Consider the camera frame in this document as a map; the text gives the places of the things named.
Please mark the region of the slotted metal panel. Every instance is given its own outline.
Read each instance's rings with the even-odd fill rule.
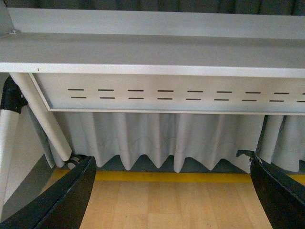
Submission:
[[[36,73],[50,111],[305,112],[305,79]]]

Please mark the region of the grey curtain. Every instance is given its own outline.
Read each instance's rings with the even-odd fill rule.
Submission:
[[[8,7],[305,15],[305,0],[6,0]]]

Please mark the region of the white curtain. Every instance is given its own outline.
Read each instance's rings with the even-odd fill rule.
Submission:
[[[103,166],[120,155],[130,170],[146,154],[159,168],[174,155],[179,172],[186,157],[212,170],[220,159],[249,172],[249,158],[238,149],[256,150],[263,115],[55,113],[76,154],[95,156]],[[53,147],[57,166],[63,165]]]
[[[305,117],[268,116],[259,156],[289,171],[299,171],[305,161]]]

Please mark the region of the caster wheel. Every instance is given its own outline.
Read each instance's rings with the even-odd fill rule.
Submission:
[[[87,156],[85,155],[72,155],[70,159],[67,161],[67,166],[69,169],[73,169],[76,167],[83,159]]]

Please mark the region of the metal panel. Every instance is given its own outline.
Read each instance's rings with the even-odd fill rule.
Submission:
[[[0,72],[305,77],[305,40],[20,33]]]
[[[305,112],[305,79],[34,74],[51,111],[213,114]]]
[[[0,0],[0,37],[14,29],[8,9],[3,0]]]
[[[305,18],[294,16],[18,8],[9,8],[9,12],[15,27],[23,32],[305,37]]]

